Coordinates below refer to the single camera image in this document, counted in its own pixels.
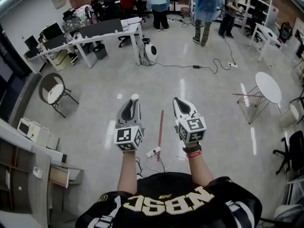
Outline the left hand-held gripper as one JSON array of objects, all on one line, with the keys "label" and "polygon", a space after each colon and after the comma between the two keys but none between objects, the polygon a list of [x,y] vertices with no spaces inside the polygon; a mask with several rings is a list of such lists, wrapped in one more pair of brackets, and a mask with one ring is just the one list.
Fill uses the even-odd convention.
[{"label": "left hand-held gripper", "polygon": [[144,137],[144,128],[140,120],[139,100],[132,102],[129,99],[118,111],[114,129],[114,144],[122,152],[131,152],[139,149]]}]

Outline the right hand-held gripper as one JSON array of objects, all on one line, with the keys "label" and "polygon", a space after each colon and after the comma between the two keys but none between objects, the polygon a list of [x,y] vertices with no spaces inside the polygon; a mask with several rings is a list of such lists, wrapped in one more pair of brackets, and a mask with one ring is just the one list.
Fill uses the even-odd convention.
[{"label": "right hand-held gripper", "polygon": [[204,117],[200,116],[194,104],[179,97],[175,97],[172,103],[176,117],[176,132],[180,140],[185,143],[202,141],[207,127]]}]

